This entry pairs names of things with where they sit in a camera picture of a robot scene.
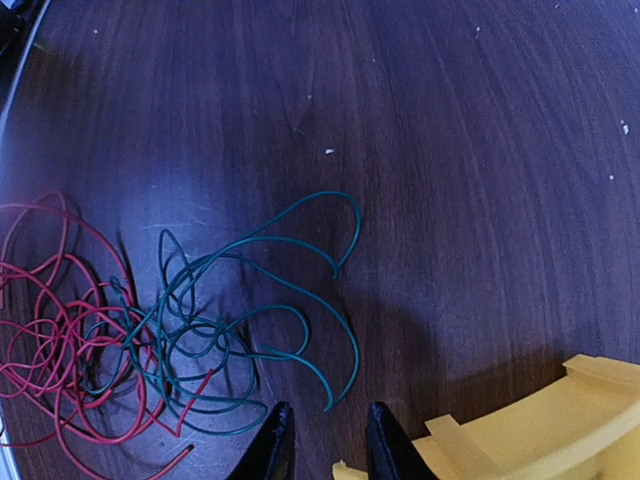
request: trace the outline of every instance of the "dark wooden surface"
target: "dark wooden surface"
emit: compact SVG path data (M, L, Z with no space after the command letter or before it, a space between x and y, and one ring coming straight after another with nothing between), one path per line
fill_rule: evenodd
M326 479L341 458L364 466L371 401L418 436L432 416L467 421L541 388L575 353L640 361L637 7L58 2L10 116L1 196L68 192L121 233L144 303L162 226L199 254L302 195L352 193L365 227L337 284L295 252L272 261L349 312L355 389L327 416L308 372L261 366L260 395L295 407L299 478ZM325 208L286 228L339 249L348 227ZM31 234L26 255L53 248L54 233ZM216 276L212 294L274 294L242 294L234 278ZM340 385L348 344L314 321L312 358ZM271 327L252 326L254 340L295 336ZM51 428L19 401L5 409L16 441ZM170 478L224 478L250 437L192 436ZM143 478L178 444L154 433L74 448L106 475ZM26 479L79 477L55 442L17 457Z

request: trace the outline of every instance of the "teal cord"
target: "teal cord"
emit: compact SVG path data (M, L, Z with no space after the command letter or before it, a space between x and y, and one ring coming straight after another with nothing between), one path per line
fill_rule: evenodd
M335 261L328 253L318 247L299 239L273 235L258 235L294 211L299 210L308 202L326 197L337 197L346 200L351 205L355 217L353 238L346 252L338 261ZM85 390L92 395L98 396L112 388L117 382L118 372L120 371L120 367L126 354L128 355L133 368L142 374L147 383L156 392L158 392L159 395L161 395L166 404L167 410L176 418L180 417L181 413L192 399L196 399L198 403L197 406L191 408L190 412L197 414L220 415L229 413L238 408L249 408L255 410L257 413L254 414L255 418L253 420L248 422L246 425L229 430L205 429L193 424L192 422L184 421L184 426L203 434L235 435L249 431L262 423L269 411L269 408L264 403L249 398L257 384L255 362L257 360L276 362L293 361L307 367L320 380L327 395L325 412L330 412L349 393L355 383L360 367L360 349L358 347L355 334L347 320L325 299L267 270L254 260L238 253L237 250L244 245L256 242L265 243L267 245L284 244L295 248L306 249L322 258L331 268L333 278L337 279L340 271L356 247L360 237L361 225L362 217L360 208L351 195L339 191L324 191L298 200L264 225L250 231L238 240L226 245L216 252L204 255L191 262L188 260L187 255L180 245L177 237L167 229L162 230L158 241L158 267L162 279L163 293L156 304L149 311L144 312L138 308L133 308L128 305L119 280L115 277L111 277L111 286L124 309L122 318L117 319L117 321L127 332L127 336L124 339L123 346L119 352L118 359L116 361L116 368L105 385L99 388L91 388L87 385L86 370L88 366L83 366L85 369L85 375L83 375L83 378L85 379L83 385ZM165 242L167 241L172 244L176 255L165 259L163 252L165 251ZM181 262L182 268L169 278L169 266L173 259L178 259ZM294 292L300 293L310 300L318 303L337 320L338 324L346 332L354 353L351 375L347 384L338 395L334 393L329 380L322 371L315 364L304 358L305 351L311 341L311 328L308 319L299 309L285 304L273 304L255 308L254 310L246 312L236 318L226 319L224 316L220 315L215 320L204 317L198 313L196 301L196 287L198 282L209 268L211 268L211 266L220 259L236 261L240 264L253 268L255 271L270 280L273 280L276 283L283 285ZM293 315L293 317L302 326L304 339L295 351L283 351L266 344L260 345L259 351L252 351L250 346L247 345L237 333L235 333L236 329L241 324L249 321L252 317L272 312ZM134 321L132 314L140 320ZM168 325L175 325L176 320L178 326L173 329L169 329ZM109 327L106 322L97 323L88 329L85 333L85 337L88 339L95 335L97 330L108 328ZM146 343L141 344L140 339L142 338L144 328L150 329L154 333L155 338L151 340L148 339ZM207 341L206 345L201 347L197 352L187 351L186 348L178 345L178 342L181 339L189 335L205 339ZM157 358L157 366L151 370L148 368L148 365L145 367L143 364L144 362L140 358L139 353L142 346L151 346L153 353ZM198 375L179 376L172 368L172 357L174 353L177 352L182 357L190 360L198 360L206 357L214 351L221 355L217 364L212 367L214 374L227 367L232 359L238 359L246 362L249 372L249 381L241 395L234 397L205 394L197 395L195 390L190 390L182 386L182 384L187 382L202 382L206 378L207 374L202 373Z

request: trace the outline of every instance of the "red string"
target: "red string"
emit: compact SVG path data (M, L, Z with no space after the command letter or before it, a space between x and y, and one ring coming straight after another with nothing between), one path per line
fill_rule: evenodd
M46 202L51 199L57 201L58 208L47 205ZM150 405L151 399L147 392L147 383L143 373L139 370L136 370L134 374L130 373L132 360L128 355L128 350L123 349L127 332L113 319L114 316L122 315L125 307L108 304L105 299L111 288L110 283L100 282L94 278L91 268L84 260L66 251L71 225L75 224L88 231L106 248L115 262L119 274L125 279L128 286L128 288L122 289L126 306L127 308L135 308L137 302L132 294L134 291L133 279L130 278L125 262L116 249L96 228L70 213L68 202L60 192L47 193L31 204L0 205L0 212L4 211L17 211L19 215L6 235L0 251L0 309L4 308L7 302L9 288L16 282L29 282L31 287L38 290L38 295L33 305L33 318L30 321L25 323L21 318L0 320L0 328L4 330L3 337L7 336L5 332L14 332L8 343L6 356L0 358L0 375L6 379L5 383L13 387L13 390L1 392L0 398L27 398L53 420L53 431L37 440L3 446L33 447L57 438L63 451L81 471L92 478L105 479L107 477L92 470L74 454L67 444L66 436L75 435L97 445L120 445L131 441L155 424L179 438L182 425L193 407L195 397L187 403L178 419L175 430L159 419L165 410L164 400L160 398L157 404ZM62 220L62 231L56 254L28 270L10 263L7 257L17 230L32 212L42 212L59 217ZM65 303L56 294L53 286L62 282L63 272L65 275L73 273L71 276L74 279L83 278L87 282L88 289L82 297ZM46 315L45 311L54 311L55 313ZM133 322L139 323L141 320L133 312L129 312L129 316ZM105 329L96 328L89 335L87 332L96 322L109 325L109 333L105 333ZM31 358L19 360L17 345L25 339L31 339L37 348ZM158 365L158 359L150 346L153 340L153 335L146 327L142 329L139 338L133 339L134 345L146 356L144 368L149 372L153 372ZM110 347L121 350L123 355L119 369L114 374L115 381L100 395L92 395L83 387L85 382L89 381L88 378L85 378L87 375L86 365L99 362L100 352ZM209 371L198 388L196 396L202 393L212 376L213 371ZM130 377L136 381L135 393L138 411L135 420L121 435L104 435L93 425L90 420L90 412L104 406L124 381ZM53 405L47 401L52 397L54 399ZM65 416L63 411L71 413ZM193 445L189 445L150 478L158 479L164 476L192 450Z

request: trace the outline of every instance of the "cable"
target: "cable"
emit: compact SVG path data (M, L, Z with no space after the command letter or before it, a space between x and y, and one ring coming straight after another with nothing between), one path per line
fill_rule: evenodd
M353 237L338 260L306 241L266 233L266 230L308 203L327 198L345 201L350 205L355 219ZM52 200L57 207L49 205ZM81 471L92 478L103 479L106 477L76 457L67 445L66 435L75 435L98 445L119 445L154 425L178 438L183 427L217 436L247 432L261 424L268 413L264 403L251 398L257 386L257 361L292 361L304 365L319 379L326 391L326 412L343 400L353 387L360 365L360 351L344 316L317 294L267 270L243 253L246 249L242 248L259 243L265 248L281 245L304 249L326 262L333 278L337 279L352 255L361 232L360 209L350 195L326 191L307 196L238 240L195 260L188 259L171 231L162 230L158 240L157 262L163 288L158 300L149 309L142 309L138 305L133 294L136 291L133 278L117 250L97 229L70 213L68 201L60 192L48 193L30 204L0 205L0 212L4 211L17 211L19 215L0 250L0 308L7 303L8 289L16 282L28 282L38 294L31 321L23 324L17 319L0 320L3 336L10 338L6 357L0 359L0 375L13 386L11 392L0 393L0 398L24 396L46 413L54 424L54 431L45 437L10 446L29 447L57 438L66 455ZM37 267L27 269L10 263L7 257L20 225L33 212L59 217L62 232L57 252ZM88 231L106 248L115 266L114 275L108 281L101 281L86 261L67 251L72 225ZM174 254L165 257L168 247ZM300 309L286 304L272 304L236 317L220 314L210 318L203 313L197 301L199 282L220 261L235 262L254 269L276 284L320 305L337 321L353 349L351 375L337 394L322 371L305 358L305 352L311 344L311 327ZM65 273L70 269L80 274L87 282L88 289L79 298L64 302L56 290L63 284L67 278ZM263 314L281 314L295 319L304 332L300 345L289 351L263 344L254 351L237 331L242 324ZM17 356L17 345L25 338L35 343L35 353L27 361L19 361L14 358ZM201 344L197 351L191 351L186 346L194 342ZM103 362L106 351L115 353L116 360L110 364L110 372L105 374L108 368ZM178 357L196 362L207 360L210 356L217 357L217 361L215 365L207 367L206 373L186 374L177 371ZM248 383L244 391L233 396L207 392L207 388L212 388L212 379L229 367L231 362L246 366ZM99 382L98 379L105 375L106 380ZM138 402L135 419L126 432L105 435L92 422L92 412L100 412L108 402L128 392L134 392ZM250 419L235 428L205 428L200 422L187 418L190 414L224 415L239 408L245 409ZM173 428L167 423L167 413L169 419L174 419L171 422L175 425ZM151 478L166 474L192 449L193 445L188 446Z

